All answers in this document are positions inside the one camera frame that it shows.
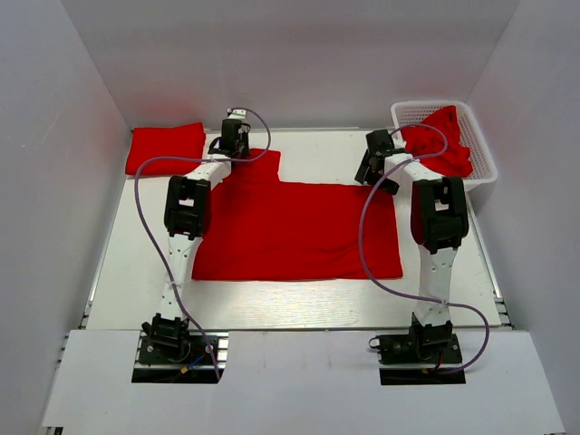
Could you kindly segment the white plastic basket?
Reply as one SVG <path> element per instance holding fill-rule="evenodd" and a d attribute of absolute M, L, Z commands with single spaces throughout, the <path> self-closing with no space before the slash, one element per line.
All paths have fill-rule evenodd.
<path fill-rule="evenodd" d="M 469 161 L 473 170 L 464 179 L 465 190 L 470 192 L 479 186 L 494 183 L 498 178 L 498 170 L 479 124 L 465 102 L 446 100 L 395 102 L 391 106 L 393 125 L 398 128 L 402 125 L 421 122 L 433 112 L 446 106 L 456 108 L 460 132 L 459 143 L 470 149 Z"/>

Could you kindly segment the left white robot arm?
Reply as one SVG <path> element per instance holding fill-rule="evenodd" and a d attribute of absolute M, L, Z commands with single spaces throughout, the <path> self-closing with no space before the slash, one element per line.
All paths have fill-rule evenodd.
<path fill-rule="evenodd" d="M 222 121 L 221 132 L 209 145 L 208 154 L 200 158 L 162 157 L 162 162 L 187 163 L 194 169 L 169 171 L 170 179 L 163 223 L 168 233 L 168 249 L 161 254 L 167 280 L 159 307 L 163 319 L 179 319 L 191 324 L 182 301 L 183 287 L 191 280 L 193 264 L 211 220 L 213 188 L 232 173 L 236 163 L 249 160 L 247 110 L 235 108 Z"/>

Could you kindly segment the folded red t shirt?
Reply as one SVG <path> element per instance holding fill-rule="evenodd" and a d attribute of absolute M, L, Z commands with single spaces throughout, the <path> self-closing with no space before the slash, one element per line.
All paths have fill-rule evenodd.
<path fill-rule="evenodd" d="M 177 127 L 140 127 L 133 131 L 125 174 L 134 176 L 146 160 L 158 157 L 195 159 L 182 161 L 163 159 L 151 162 L 141 172 L 142 177 L 186 175 L 199 166 L 206 141 L 201 122 Z"/>

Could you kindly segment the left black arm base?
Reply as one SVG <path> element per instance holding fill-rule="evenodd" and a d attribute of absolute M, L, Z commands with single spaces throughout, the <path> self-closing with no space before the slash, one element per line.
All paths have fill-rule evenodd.
<path fill-rule="evenodd" d="M 159 384 L 216 384 L 227 364 L 228 335 L 202 333 L 187 319 L 156 314 L 141 325 L 131 381 Z"/>

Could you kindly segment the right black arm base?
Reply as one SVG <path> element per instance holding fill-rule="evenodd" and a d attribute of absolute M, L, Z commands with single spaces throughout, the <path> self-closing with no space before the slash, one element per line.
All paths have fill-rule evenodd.
<path fill-rule="evenodd" d="M 450 322 L 440 326 L 415 322 L 407 333 L 376 335 L 368 344 L 378 353 L 382 386 L 460 385 L 466 382 L 459 339 Z"/>

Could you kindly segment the red t shirt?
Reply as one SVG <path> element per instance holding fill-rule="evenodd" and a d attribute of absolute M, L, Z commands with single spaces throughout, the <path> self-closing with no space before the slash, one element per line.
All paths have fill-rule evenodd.
<path fill-rule="evenodd" d="M 163 159 L 151 162 L 141 172 L 142 177 L 186 175 L 199 166 L 206 141 L 201 122 L 177 127 L 140 127 L 133 131 L 125 174 L 134 176 L 146 160 L 158 157 L 195 159 L 182 161 Z"/>
<path fill-rule="evenodd" d="M 368 186 L 280 180 L 281 154 L 237 165 L 211 194 L 211 220 L 192 277 L 307 281 L 403 276 L 393 198 L 379 190 L 358 234 Z"/>

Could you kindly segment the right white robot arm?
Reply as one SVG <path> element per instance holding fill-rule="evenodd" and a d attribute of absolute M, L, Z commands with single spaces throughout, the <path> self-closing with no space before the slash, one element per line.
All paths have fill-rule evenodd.
<path fill-rule="evenodd" d="M 434 151 L 413 156 L 396 147 L 393 133 L 374 130 L 366 135 L 367 150 L 355 180 L 372 188 L 359 223 L 358 247 L 365 273 L 370 272 L 363 253 L 363 227 L 373 196 L 382 190 L 391 196 L 403 191 L 410 196 L 411 235 L 420 253 L 420 280 L 416 295 L 392 290 L 393 295 L 414 300 L 412 327 L 418 330 L 409 339 L 411 354 L 427 362 L 439 354 L 442 341 L 437 333 L 451 335 L 450 282 L 452 266 L 463 238 L 469 232 L 463 180 L 445 177 L 422 162 L 442 156 L 449 140 L 441 130 L 420 123 L 410 130 L 424 128 L 440 135 L 442 143 Z"/>

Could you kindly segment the red t shirts in basket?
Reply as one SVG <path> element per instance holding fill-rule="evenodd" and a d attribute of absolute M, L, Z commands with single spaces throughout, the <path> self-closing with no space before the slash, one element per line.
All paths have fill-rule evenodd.
<path fill-rule="evenodd" d="M 438 157 L 423 159 L 427 168 L 446 177 L 467 178 L 473 171 L 470 149 L 460 143 L 460 127 L 455 106 L 444 106 L 424 118 L 421 124 L 430 125 L 441 131 L 447 138 L 448 147 Z M 406 141 L 406 149 L 415 157 L 439 153 L 444 141 L 435 130 L 416 126 L 401 131 Z"/>

